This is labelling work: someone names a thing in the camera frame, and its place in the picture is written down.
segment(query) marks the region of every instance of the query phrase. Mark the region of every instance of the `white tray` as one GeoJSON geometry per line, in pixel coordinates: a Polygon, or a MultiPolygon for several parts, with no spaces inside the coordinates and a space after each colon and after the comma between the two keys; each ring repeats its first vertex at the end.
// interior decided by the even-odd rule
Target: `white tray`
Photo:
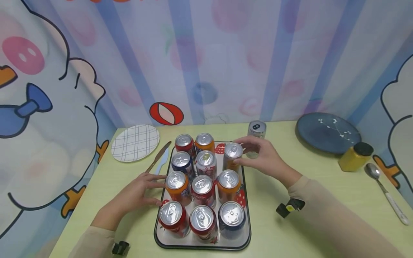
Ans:
{"type": "MultiPolygon", "coordinates": [[[[229,143],[229,142],[215,142],[215,148],[217,148],[219,144],[226,144],[226,143],[229,143]]],[[[173,148],[171,158],[169,159],[169,167],[168,167],[167,174],[169,174],[170,171],[173,171],[173,168],[171,166],[171,159],[172,159],[172,156],[175,155],[176,153],[177,153],[176,149],[173,148]]],[[[222,172],[222,164],[223,164],[224,155],[216,153],[215,157],[216,157],[216,164],[217,164],[217,173],[219,175],[222,172]]],[[[244,196],[245,196],[245,199],[242,198],[244,196],[240,196],[240,200],[238,201],[238,203],[240,203],[244,207],[245,216],[246,216],[245,225],[242,229],[243,232],[238,239],[228,240],[228,239],[221,237],[221,234],[218,233],[218,238],[215,243],[204,244],[198,241],[197,236],[192,231],[190,231],[189,234],[185,236],[184,238],[180,238],[180,239],[175,238],[169,233],[168,230],[165,230],[162,227],[162,225],[158,222],[158,219],[159,219],[159,211],[158,211],[158,216],[156,218],[155,229],[154,229],[154,237],[155,237],[156,243],[160,247],[173,248],[173,249],[207,249],[207,250],[213,249],[213,250],[239,251],[247,247],[249,242],[251,241],[251,224],[249,222],[247,188],[245,186],[245,180],[244,180],[244,167],[240,166],[239,171],[237,172],[241,180],[241,194],[243,190],[244,196]]],[[[218,210],[219,210],[219,207],[221,206],[221,202],[218,200],[218,190],[216,186],[215,186],[215,191],[216,191],[215,193],[216,193],[217,199],[216,199],[216,206],[214,208],[214,211],[215,211],[215,214],[218,215],[218,210]]],[[[164,189],[161,200],[163,202],[166,199],[171,200],[171,196],[164,189]]],[[[187,211],[187,216],[189,216],[189,214],[192,212],[194,208],[195,208],[194,202],[190,203],[188,206],[185,207],[187,211]]]]}

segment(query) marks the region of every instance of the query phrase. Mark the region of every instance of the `metal spoon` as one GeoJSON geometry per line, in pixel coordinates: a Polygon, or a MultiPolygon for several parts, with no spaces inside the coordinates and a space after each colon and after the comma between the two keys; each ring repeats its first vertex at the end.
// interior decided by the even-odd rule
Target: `metal spoon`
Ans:
{"type": "Polygon", "coordinates": [[[399,206],[397,206],[396,202],[394,201],[393,197],[389,194],[389,192],[386,190],[386,188],[380,183],[379,177],[380,177],[380,171],[376,167],[376,165],[372,163],[368,163],[364,167],[364,171],[369,175],[371,178],[376,180],[376,182],[379,184],[380,188],[382,189],[384,195],[386,196],[387,200],[389,201],[390,205],[392,206],[394,212],[397,214],[398,218],[400,219],[401,223],[404,225],[408,226],[410,224],[409,219],[404,215],[404,213],[401,211],[399,206]]]}

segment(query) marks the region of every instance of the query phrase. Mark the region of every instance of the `beige sleeve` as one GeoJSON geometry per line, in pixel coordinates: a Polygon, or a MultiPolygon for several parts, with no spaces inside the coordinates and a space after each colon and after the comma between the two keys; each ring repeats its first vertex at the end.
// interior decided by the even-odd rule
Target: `beige sleeve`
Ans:
{"type": "Polygon", "coordinates": [[[115,231],[90,226],[80,237],[69,258],[111,258],[115,231]]]}
{"type": "Polygon", "coordinates": [[[288,189],[291,198],[303,200],[304,219],[331,240],[344,257],[402,258],[387,239],[338,201],[319,182],[301,177],[288,189]]]}

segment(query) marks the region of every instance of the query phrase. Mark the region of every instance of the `aluminum can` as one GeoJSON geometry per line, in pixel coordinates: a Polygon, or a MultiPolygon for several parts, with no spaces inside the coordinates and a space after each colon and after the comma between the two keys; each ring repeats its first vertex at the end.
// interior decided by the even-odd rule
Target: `aluminum can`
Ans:
{"type": "Polygon", "coordinates": [[[225,145],[222,170],[231,169],[238,172],[240,165],[235,164],[234,160],[242,158],[242,152],[242,146],[236,142],[231,142],[225,145]]]}
{"type": "Polygon", "coordinates": [[[214,243],[218,237],[215,212],[206,205],[195,207],[189,216],[189,226],[202,243],[214,243]]]}
{"type": "Polygon", "coordinates": [[[210,151],[215,154],[215,141],[209,133],[200,133],[195,140],[197,153],[201,151],[210,151]]]}
{"type": "Polygon", "coordinates": [[[196,177],[194,165],[191,156],[185,152],[180,151],[172,156],[171,165],[174,171],[181,171],[188,176],[189,183],[196,177]]]}
{"type": "Polygon", "coordinates": [[[195,161],[198,175],[209,176],[216,183],[216,157],[210,151],[201,151],[195,161]]]}
{"type": "Polygon", "coordinates": [[[181,171],[170,173],[165,180],[166,190],[173,201],[187,206],[192,202],[192,195],[188,177],[181,171]]]}
{"type": "MultiPolygon", "coordinates": [[[[248,135],[264,139],[266,131],[267,125],[261,120],[251,121],[248,125],[248,135]]],[[[246,155],[250,159],[256,159],[258,157],[258,153],[256,153],[255,151],[247,152],[246,155]]]]}
{"type": "Polygon", "coordinates": [[[213,209],[216,205],[215,184],[207,175],[195,177],[191,188],[195,205],[206,205],[213,209]]]}
{"type": "Polygon", "coordinates": [[[245,225],[245,211],[234,201],[224,203],[218,211],[218,227],[221,236],[235,240],[242,234],[245,225]]]}
{"type": "Polygon", "coordinates": [[[176,238],[183,238],[189,233],[186,210],[177,201],[169,201],[159,209],[159,223],[176,238]]]}
{"type": "Polygon", "coordinates": [[[185,151],[191,156],[192,160],[195,160],[197,157],[194,139],[188,134],[178,135],[175,139],[175,149],[176,151],[185,151]]]}
{"type": "Polygon", "coordinates": [[[234,201],[241,187],[240,177],[234,170],[224,170],[219,174],[217,180],[218,198],[221,204],[234,201]]]}

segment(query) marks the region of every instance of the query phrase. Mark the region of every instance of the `plaid plate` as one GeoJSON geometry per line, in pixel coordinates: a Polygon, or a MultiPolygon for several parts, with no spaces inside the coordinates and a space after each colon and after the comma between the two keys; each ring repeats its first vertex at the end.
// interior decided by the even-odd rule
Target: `plaid plate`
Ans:
{"type": "Polygon", "coordinates": [[[121,162],[140,160],[158,146],[159,132],[152,125],[135,125],[124,130],[112,144],[113,157],[121,162]]]}

